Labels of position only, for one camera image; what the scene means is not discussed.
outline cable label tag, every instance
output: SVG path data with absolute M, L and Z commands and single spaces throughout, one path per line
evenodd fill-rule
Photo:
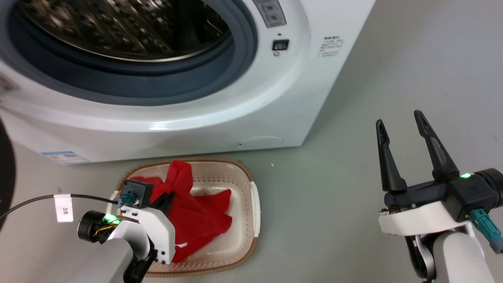
M 73 222 L 73 207 L 69 194 L 55 194 L 54 205 L 58 222 Z

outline stainless steel drum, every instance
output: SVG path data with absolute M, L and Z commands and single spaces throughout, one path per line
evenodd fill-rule
M 85 52 L 136 62 L 188 58 L 229 36 L 200 0 L 23 0 L 23 15 Z

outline white sticker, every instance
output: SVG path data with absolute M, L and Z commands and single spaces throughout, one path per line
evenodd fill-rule
M 343 45 L 344 40 L 340 36 L 325 36 L 319 47 L 318 57 L 337 56 Z
M 75 152 L 42 152 L 42 154 L 65 165 L 91 163 Z
M 58 222 L 73 222 L 73 207 L 69 194 L 55 194 L 54 206 Z

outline black object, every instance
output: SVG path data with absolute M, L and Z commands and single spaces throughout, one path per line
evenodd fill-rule
M 95 243 L 100 240 L 99 236 L 95 236 L 96 231 L 99 228 L 109 225 L 103 221 L 105 213 L 101 213 L 96 210 L 90 210 L 82 216 L 77 227 L 77 236 L 79 239 Z
M 114 201 L 114 200 L 103 198 L 103 197 L 98 197 L 98 196 L 93 196 L 93 195 L 70 194 L 70 197 L 95 199 L 95 200 L 101 200 L 101 201 L 104 201 L 104 202 L 109 202 L 109 203 L 117 204 L 117 202 Z M 8 210 L 6 213 L 2 214 L 2 216 L 0 216 L 0 221 L 2 219 L 4 219 L 7 215 L 9 215 L 11 212 L 15 211 L 16 209 L 18 209 L 18 208 L 20 208 L 22 206 L 25 206 L 25 205 L 27 205 L 29 203 L 34 202 L 34 201 L 38 201 L 38 200 L 42 200 L 42 199 L 48 199 L 48 198 L 54 198 L 54 195 L 53 194 L 49 194 L 49 195 L 39 196 L 39 197 L 35 197 L 35 198 L 32 198 L 32 199 L 29 199 L 27 201 L 21 202 L 17 206 L 15 206 L 15 207 L 11 208 L 10 210 Z
M 158 209 L 162 211 L 164 215 L 167 216 L 167 213 L 170 211 L 171 203 L 175 197 L 175 192 L 171 191 L 170 194 L 162 193 L 156 200 L 152 202 L 149 206 L 151 208 Z
M 275 40 L 273 41 L 273 51 L 281 51 L 288 49 L 289 39 Z
M 148 239 L 148 242 L 150 244 L 150 250 L 148 252 L 147 257 L 145 259 L 138 260 L 138 258 L 135 255 L 133 256 L 131 263 L 129 264 L 128 268 L 126 269 L 122 277 L 124 283 L 141 283 L 148 269 L 150 268 L 152 263 L 156 260 L 157 250 L 154 250 L 154 244 L 152 243 L 150 238 Z
M 381 168 L 382 189 L 387 194 L 384 203 L 391 210 L 419 207 L 441 200 L 449 214 L 458 222 L 474 209 L 489 213 L 503 205 L 503 174 L 496 169 L 486 169 L 461 178 L 459 170 L 437 134 L 419 110 L 414 111 L 417 128 L 425 138 L 433 164 L 433 181 L 407 187 L 400 177 L 389 149 L 389 137 L 382 120 L 376 123 L 377 145 Z
M 152 190 L 154 185 L 149 183 L 143 183 L 136 180 L 127 180 L 122 185 L 121 194 L 132 193 L 136 195 L 139 200 L 137 204 L 130 205 L 136 208 L 145 208 L 150 205 L 150 196 L 152 195 Z
M 16 183 L 16 160 L 11 141 L 0 119 L 0 230 L 11 206 Z

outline button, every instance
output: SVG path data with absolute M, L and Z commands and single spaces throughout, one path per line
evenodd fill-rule
M 273 51 L 287 50 L 289 42 L 289 39 L 275 40 L 273 42 Z

